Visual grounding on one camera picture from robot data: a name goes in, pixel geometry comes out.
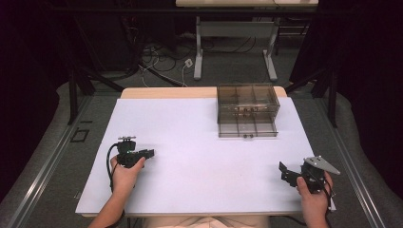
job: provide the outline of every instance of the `desk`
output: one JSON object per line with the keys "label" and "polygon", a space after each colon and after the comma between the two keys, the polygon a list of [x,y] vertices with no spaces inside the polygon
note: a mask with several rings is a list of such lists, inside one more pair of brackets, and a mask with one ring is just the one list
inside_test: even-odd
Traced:
{"label": "desk", "polygon": [[[177,0],[177,7],[186,8],[297,8],[314,10],[318,0]],[[196,61],[194,79],[202,77],[202,37],[259,37],[269,38],[263,58],[272,82],[278,77],[272,60],[272,52],[278,35],[279,18],[272,22],[203,22],[196,17]]]}
{"label": "desk", "polygon": [[[218,137],[215,87],[128,88],[118,99],[76,213],[93,217],[110,197],[106,153],[120,136],[136,150],[155,149],[125,208],[132,217],[289,215],[297,190],[280,179],[278,162],[299,170],[313,156],[291,98],[281,105],[273,138]],[[117,154],[112,150],[111,156]]]}

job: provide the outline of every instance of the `forearm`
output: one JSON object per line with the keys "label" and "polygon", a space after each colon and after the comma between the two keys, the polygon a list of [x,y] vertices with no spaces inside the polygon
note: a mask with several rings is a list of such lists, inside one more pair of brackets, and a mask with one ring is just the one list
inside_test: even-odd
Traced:
{"label": "forearm", "polygon": [[115,191],[89,227],[107,227],[118,221],[129,196],[130,192]]}

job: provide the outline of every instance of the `clear acrylic container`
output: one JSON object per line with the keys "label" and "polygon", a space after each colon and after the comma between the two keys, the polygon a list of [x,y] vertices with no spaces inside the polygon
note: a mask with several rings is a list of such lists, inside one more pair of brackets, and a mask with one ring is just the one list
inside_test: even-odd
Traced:
{"label": "clear acrylic container", "polygon": [[279,102],[269,84],[217,87],[219,137],[276,137]]}

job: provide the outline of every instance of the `person's hand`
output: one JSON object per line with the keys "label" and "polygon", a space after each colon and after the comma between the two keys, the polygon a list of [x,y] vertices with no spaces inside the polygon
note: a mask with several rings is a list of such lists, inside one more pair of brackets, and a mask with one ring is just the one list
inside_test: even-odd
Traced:
{"label": "person's hand", "polygon": [[110,160],[113,172],[113,192],[112,196],[106,202],[98,216],[89,225],[92,227],[108,227],[114,224],[124,210],[125,203],[130,196],[136,183],[137,175],[144,166],[145,158],[141,158],[131,168],[124,168],[118,164],[118,160],[113,157]]}
{"label": "person's hand", "polygon": [[110,160],[113,172],[113,192],[131,191],[137,180],[137,175],[144,167],[145,158],[139,159],[131,168],[124,168],[118,164],[117,157]]}
{"label": "person's hand", "polygon": [[[329,194],[333,187],[333,181],[330,175],[325,172],[325,178],[328,183],[325,188]],[[311,194],[303,177],[297,178],[297,190],[301,195],[302,214],[309,228],[328,227],[326,222],[326,212],[328,209],[328,199],[324,191]]]}

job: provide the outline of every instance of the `black curtain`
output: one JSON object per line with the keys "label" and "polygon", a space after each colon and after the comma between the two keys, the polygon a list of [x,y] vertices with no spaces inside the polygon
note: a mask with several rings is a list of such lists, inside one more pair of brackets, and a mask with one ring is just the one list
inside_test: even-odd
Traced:
{"label": "black curtain", "polygon": [[354,13],[314,19],[290,81],[299,82],[322,67],[337,73],[337,91],[352,104],[361,147],[403,199],[401,6],[395,1],[320,0],[318,10]]}
{"label": "black curtain", "polygon": [[41,141],[59,102],[56,88],[67,71],[33,1],[0,3],[0,200],[18,179]]}

